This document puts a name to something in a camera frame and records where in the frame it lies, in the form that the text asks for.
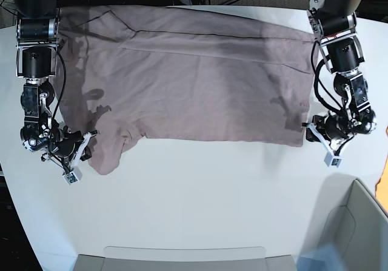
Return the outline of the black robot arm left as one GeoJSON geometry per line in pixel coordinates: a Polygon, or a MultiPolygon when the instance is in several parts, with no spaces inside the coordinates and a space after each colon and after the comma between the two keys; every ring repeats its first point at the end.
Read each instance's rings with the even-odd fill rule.
{"type": "Polygon", "coordinates": [[[359,70],[364,62],[356,35],[356,14],[361,0],[309,0],[308,16],[322,54],[315,70],[313,89],[318,101],[328,109],[327,116],[314,116],[312,123],[329,142],[344,142],[356,134],[369,134],[375,128],[375,112],[367,96],[367,82],[359,70]],[[335,76],[333,87],[341,97],[338,107],[329,105],[319,94],[319,73],[326,67],[335,76]]]}

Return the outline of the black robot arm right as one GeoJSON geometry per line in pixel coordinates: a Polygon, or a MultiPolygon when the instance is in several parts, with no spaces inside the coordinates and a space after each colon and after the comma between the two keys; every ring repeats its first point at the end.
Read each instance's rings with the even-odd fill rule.
{"type": "Polygon", "coordinates": [[[21,93],[24,125],[23,146],[43,151],[43,161],[53,159],[69,172],[79,161],[92,154],[88,143],[96,132],[70,132],[56,121],[53,101],[61,102],[49,79],[55,77],[57,65],[64,60],[58,51],[59,8],[57,0],[14,0],[16,23],[16,76],[25,79],[21,93]]]}

